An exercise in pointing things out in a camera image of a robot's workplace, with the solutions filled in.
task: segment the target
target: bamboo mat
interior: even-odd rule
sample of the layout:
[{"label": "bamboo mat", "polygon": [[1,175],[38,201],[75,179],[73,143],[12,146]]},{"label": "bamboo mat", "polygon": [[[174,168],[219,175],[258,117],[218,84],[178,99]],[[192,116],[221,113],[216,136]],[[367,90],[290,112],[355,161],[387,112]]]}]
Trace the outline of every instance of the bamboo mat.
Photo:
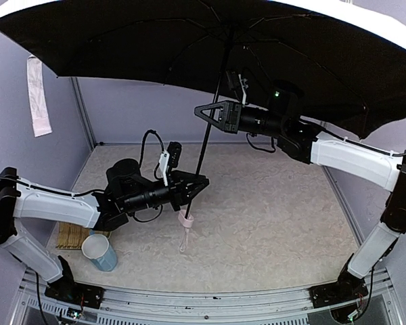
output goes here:
[{"label": "bamboo mat", "polygon": [[[107,238],[110,237],[110,232],[94,232],[96,234],[103,234]],[[83,228],[79,225],[72,225],[71,223],[59,223],[59,235],[57,239],[57,249],[81,249],[81,245],[90,235],[90,229]]]}]

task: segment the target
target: cup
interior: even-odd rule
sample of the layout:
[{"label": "cup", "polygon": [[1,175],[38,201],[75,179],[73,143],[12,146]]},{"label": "cup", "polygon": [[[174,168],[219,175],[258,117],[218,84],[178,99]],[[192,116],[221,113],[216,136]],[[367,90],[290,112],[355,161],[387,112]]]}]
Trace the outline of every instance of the cup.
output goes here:
[{"label": "cup", "polygon": [[110,272],[117,265],[117,255],[108,239],[101,234],[90,235],[81,245],[84,256],[101,271]]}]

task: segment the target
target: gray wall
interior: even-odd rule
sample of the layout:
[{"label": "gray wall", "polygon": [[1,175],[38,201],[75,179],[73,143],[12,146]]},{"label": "gray wall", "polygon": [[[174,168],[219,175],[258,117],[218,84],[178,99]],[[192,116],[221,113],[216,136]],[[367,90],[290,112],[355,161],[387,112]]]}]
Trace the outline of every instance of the gray wall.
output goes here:
[{"label": "gray wall", "polygon": [[[164,142],[203,139],[206,123],[194,116],[194,108],[211,103],[213,94],[142,81],[79,80],[97,142],[139,143],[148,129],[157,130]],[[210,140],[244,142],[245,135],[212,129]]]},{"label": "gray wall", "polygon": [[[353,3],[382,12],[406,24],[406,0],[354,0]],[[379,128],[364,142],[379,148],[404,151],[406,149],[406,119]],[[367,236],[379,220],[388,193],[358,177],[334,170],[331,173],[346,198],[363,235]],[[394,251],[386,259],[386,266],[406,318],[406,234],[401,237]]]},{"label": "gray wall", "polygon": [[[26,81],[28,53],[0,34],[0,172],[17,167],[35,182],[70,189],[89,149],[81,128],[68,79],[56,79],[45,69],[45,91],[53,133],[35,139]],[[42,242],[52,223],[33,221],[28,228]],[[21,282],[24,267],[0,249],[0,325]]]}]

